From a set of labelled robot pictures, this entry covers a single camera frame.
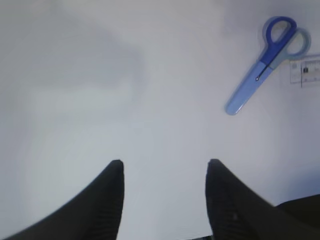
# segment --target white label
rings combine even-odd
[[[290,83],[302,88],[320,86],[320,55],[290,61]]]

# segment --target scissor blade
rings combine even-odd
[[[226,113],[237,114],[272,71],[272,68],[267,67],[261,61],[255,64],[226,105]]]

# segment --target scissors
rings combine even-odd
[[[271,37],[271,31],[274,25],[281,21],[287,22],[288,27],[280,39],[274,42]],[[303,46],[299,52],[289,54],[288,47],[299,34],[303,37]],[[266,28],[265,41],[265,53],[252,67],[251,71],[247,74],[227,103],[225,107],[227,114],[237,114],[261,84],[284,60],[296,60],[302,58],[309,51],[311,45],[311,37],[309,33],[304,29],[297,28],[297,23],[292,18],[286,16],[272,18]]]

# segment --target white desk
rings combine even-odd
[[[277,69],[224,106],[289,16],[320,52],[317,0],[2,0],[0,238],[41,220],[114,159],[119,240],[211,234],[205,174],[221,159],[273,204],[320,192],[320,88]]]

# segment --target scissor handle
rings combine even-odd
[[[289,23],[288,29],[285,31],[281,39],[274,42],[272,41],[271,31],[275,24],[284,21]],[[267,43],[267,50],[261,58],[261,62],[266,64],[267,66],[276,58],[276,56],[280,53],[280,51],[286,46],[286,44],[290,41],[297,30],[297,23],[290,17],[279,16],[273,19],[265,32],[265,38]]]
[[[294,53],[294,54],[288,53],[288,48],[289,48],[290,44],[296,39],[296,37],[299,34],[303,38],[303,45],[302,45],[301,50],[299,52],[297,52],[297,53]],[[293,37],[284,46],[284,48],[278,54],[278,56],[276,56],[276,58],[271,62],[271,64],[269,65],[270,68],[276,69],[284,60],[301,59],[304,55],[307,54],[307,52],[310,49],[310,46],[311,46],[311,36],[310,36],[310,34],[304,29],[297,28],[297,30],[296,30],[295,34],[293,35]]]

